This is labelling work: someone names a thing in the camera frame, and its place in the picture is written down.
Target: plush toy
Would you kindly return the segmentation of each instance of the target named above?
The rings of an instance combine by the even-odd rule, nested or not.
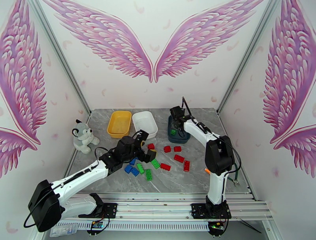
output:
[[[92,129],[86,123],[76,120],[77,125],[72,129],[73,145],[78,151],[81,151],[84,154],[91,152],[91,148],[88,147],[88,144],[92,143],[98,145],[100,139],[93,135]]]

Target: yellow tray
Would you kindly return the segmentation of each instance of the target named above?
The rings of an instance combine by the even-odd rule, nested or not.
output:
[[[130,133],[132,113],[129,111],[115,111],[111,115],[107,133],[113,138],[122,138]]]

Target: pink wing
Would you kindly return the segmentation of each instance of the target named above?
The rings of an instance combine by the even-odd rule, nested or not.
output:
[[[0,127],[0,178],[3,169],[4,174],[7,174],[13,166],[17,167],[21,151],[27,148],[37,150],[32,142],[25,139],[25,136],[16,131]]]
[[[263,0],[233,0],[184,20],[155,64],[155,82],[162,75],[176,77],[215,52],[234,36]]]
[[[315,55],[311,28],[296,0],[283,0],[281,19],[272,30],[263,99],[265,122],[275,129],[270,143],[280,140],[297,122],[315,84]]]
[[[45,123],[44,73],[25,0],[16,1],[1,34],[0,56],[0,93],[18,129],[40,144],[36,129]]]
[[[68,0],[43,0],[58,14],[62,26],[116,69],[152,82],[152,63],[133,30],[121,19]]]
[[[316,176],[316,124],[299,128],[287,134],[274,149],[285,147],[294,156],[295,167],[300,165],[307,174]]]

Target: wall mural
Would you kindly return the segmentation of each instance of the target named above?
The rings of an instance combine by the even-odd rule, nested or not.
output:
[[[170,37],[153,66],[133,30],[118,17],[68,0],[43,0],[61,25],[92,52],[132,78],[144,75],[157,83],[198,64],[248,23],[263,0],[233,0],[184,20]]]
[[[285,147],[307,174],[316,176],[316,124],[291,131],[315,84],[315,30],[296,0],[283,0],[269,46],[263,113],[274,128],[270,143]]]
[[[21,151],[37,150],[46,101],[40,46],[28,5],[17,0],[0,38],[0,93],[20,133],[0,127],[0,178],[18,165]]]

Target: red lego brick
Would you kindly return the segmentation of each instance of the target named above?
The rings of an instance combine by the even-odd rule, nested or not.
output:
[[[161,164],[160,164],[160,168],[165,169],[165,170],[167,170],[167,171],[170,171],[171,166],[169,166],[169,165],[167,165],[167,164],[164,164],[164,163],[161,163]]]
[[[174,160],[183,163],[184,162],[184,157],[179,156],[178,154],[175,155]]]
[[[147,145],[148,149],[155,149],[155,145],[153,143]]]
[[[176,146],[176,147],[173,148],[173,150],[175,152],[181,152],[181,147],[180,146]]]
[[[184,161],[184,172],[189,172],[190,171],[190,161]]]
[[[171,152],[171,147],[170,146],[165,146],[164,147],[165,152]]]

